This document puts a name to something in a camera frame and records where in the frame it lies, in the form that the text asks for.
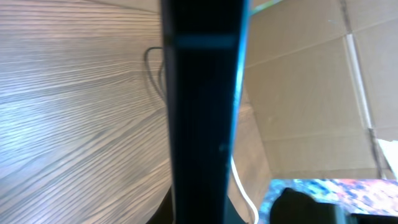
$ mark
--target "wooden table surface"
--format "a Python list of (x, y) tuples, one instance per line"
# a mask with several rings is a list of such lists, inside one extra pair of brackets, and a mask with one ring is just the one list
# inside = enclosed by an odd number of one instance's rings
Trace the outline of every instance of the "wooden table surface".
[[(156, 13), (88, 1), (0, 0), (0, 223), (154, 213), (171, 183), (165, 104), (142, 62), (159, 24)], [(150, 58), (156, 72), (161, 51)], [(259, 206), (270, 177), (246, 96), (236, 145)]]

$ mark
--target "white cable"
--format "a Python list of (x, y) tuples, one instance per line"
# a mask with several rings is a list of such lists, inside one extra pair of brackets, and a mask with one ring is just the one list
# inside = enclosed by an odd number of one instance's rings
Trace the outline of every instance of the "white cable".
[(250, 200), (249, 196), (247, 195), (247, 193), (243, 189), (241, 180), (239, 179), (239, 175), (238, 175), (238, 172), (236, 170), (236, 166), (235, 166), (235, 162), (234, 162), (234, 158), (233, 157), (231, 157), (231, 168), (232, 168), (232, 174), (234, 176), (235, 183), (238, 186), (238, 189), (241, 192), (242, 197), (245, 199), (246, 203), (253, 210), (253, 214), (254, 214), (254, 223), (253, 224), (257, 224), (259, 222), (259, 212), (257, 211), (256, 206)]

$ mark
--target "black object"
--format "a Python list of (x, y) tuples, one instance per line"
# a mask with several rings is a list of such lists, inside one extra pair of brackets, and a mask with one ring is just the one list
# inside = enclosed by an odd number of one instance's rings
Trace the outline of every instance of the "black object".
[(269, 221), (270, 224), (398, 224), (397, 217), (350, 214), (338, 205), (318, 203), (290, 188), (274, 202)]
[(224, 224), (249, 1), (161, 5), (174, 219)]
[[(173, 223), (173, 201), (172, 201), (172, 189), (170, 188), (164, 197), (162, 203), (155, 214), (150, 218), (147, 224), (172, 224)], [(226, 202), (226, 222), (227, 224), (247, 224), (239, 216), (239, 213), (235, 210), (234, 205), (228, 198)]]

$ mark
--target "colorful fabric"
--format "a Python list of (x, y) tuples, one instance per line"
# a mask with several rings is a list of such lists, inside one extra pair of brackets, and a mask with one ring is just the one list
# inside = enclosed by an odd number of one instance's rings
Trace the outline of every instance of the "colorful fabric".
[(286, 187), (311, 195), (317, 202), (338, 204), (351, 213), (398, 216), (398, 182), (393, 180), (274, 179), (259, 208), (259, 224), (269, 223), (269, 210)]

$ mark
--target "brown cardboard wall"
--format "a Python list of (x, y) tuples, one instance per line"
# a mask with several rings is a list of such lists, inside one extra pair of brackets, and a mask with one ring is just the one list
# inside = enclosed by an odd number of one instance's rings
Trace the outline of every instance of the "brown cardboard wall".
[(246, 65), (345, 34), (338, 0), (286, 0), (251, 18)]
[(398, 139), (398, 19), (354, 36), (376, 134)]
[(245, 83), (276, 178), (376, 178), (339, 0), (252, 17)]
[(345, 0), (353, 31), (398, 18), (397, 0)]

